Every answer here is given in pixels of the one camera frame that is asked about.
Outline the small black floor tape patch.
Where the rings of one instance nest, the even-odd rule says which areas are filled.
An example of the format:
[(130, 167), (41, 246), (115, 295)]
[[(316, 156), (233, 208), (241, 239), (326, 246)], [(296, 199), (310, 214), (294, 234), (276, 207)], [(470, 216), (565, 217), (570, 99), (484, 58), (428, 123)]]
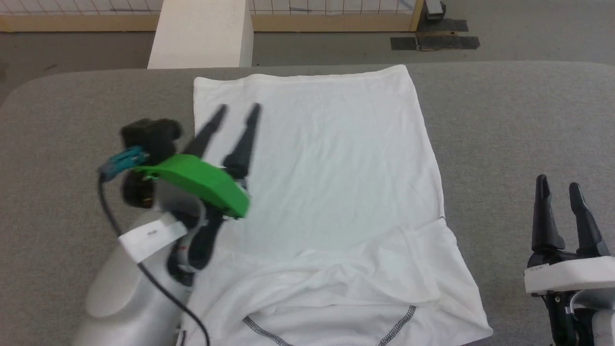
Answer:
[(418, 24), (417, 32), (469, 32), (469, 28), (466, 20), (443, 18), (439, 21), (422, 20)]

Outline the white garment with grey stitching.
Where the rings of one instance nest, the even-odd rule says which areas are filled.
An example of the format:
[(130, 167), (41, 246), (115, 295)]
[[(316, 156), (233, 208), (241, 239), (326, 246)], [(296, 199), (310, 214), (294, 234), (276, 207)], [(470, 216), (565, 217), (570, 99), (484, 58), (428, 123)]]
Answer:
[(222, 162), (255, 102), (251, 206), (222, 226), (189, 302), (212, 346), (460, 346), (492, 335), (405, 66), (196, 77), (196, 125), (229, 107), (205, 161)]

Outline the white rectangular box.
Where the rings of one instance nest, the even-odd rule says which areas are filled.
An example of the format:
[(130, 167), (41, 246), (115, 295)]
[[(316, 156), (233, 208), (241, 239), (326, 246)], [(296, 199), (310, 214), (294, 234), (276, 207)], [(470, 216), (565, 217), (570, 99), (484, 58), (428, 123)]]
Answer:
[(148, 69), (252, 66), (247, 0), (163, 0)]

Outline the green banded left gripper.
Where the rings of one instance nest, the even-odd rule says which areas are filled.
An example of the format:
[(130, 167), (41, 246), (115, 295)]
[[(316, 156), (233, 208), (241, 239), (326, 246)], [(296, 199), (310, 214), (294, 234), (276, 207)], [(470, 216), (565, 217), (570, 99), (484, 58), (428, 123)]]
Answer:
[(222, 221), (225, 217), (241, 219), (247, 215), (250, 197), (246, 177), (252, 162), (262, 105), (254, 103), (245, 121), (243, 134), (233, 151), (224, 158), (222, 167), (200, 159), (218, 131), (228, 111), (222, 104), (204, 124), (184, 153), (170, 155), (152, 164), (146, 153), (132, 154), (132, 171), (136, 187), (135, 205), (161, 212), (175, 212), (198, 218), (200, 222)]

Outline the lemon print partition wooden frame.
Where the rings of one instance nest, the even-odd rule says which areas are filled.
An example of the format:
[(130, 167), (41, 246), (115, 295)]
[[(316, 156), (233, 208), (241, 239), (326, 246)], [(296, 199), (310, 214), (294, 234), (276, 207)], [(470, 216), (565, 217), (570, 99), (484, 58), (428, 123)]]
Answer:
[(255, 32), (414, 32), (429, 0), (0, 0), (0, 33), (154, 32), (251, 26)]

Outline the grey metal stand foot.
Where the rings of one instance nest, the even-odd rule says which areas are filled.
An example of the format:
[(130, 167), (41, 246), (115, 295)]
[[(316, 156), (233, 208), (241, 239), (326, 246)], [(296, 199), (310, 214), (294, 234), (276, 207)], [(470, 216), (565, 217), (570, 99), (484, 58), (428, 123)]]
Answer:
[(425, 20), (428, 22), (439, 22), (446, 15), (446, 5), (442, 0), (424, 0)]

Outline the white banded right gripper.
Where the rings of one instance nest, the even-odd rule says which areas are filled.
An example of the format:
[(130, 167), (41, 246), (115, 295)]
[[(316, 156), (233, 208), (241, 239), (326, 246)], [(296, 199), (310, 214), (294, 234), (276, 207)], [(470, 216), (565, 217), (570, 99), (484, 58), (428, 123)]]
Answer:
[(524, 271), (526, 293), (541, 295), (615, 288), (615, 257), (609, 252), (580, 184), (569, 184), (569, 199), (576, 218), (576, 253), (562, 251), (565, 242), (556, 227), (547, 176), (540, 174), (536, 178), (531, 242), (533, 253)]

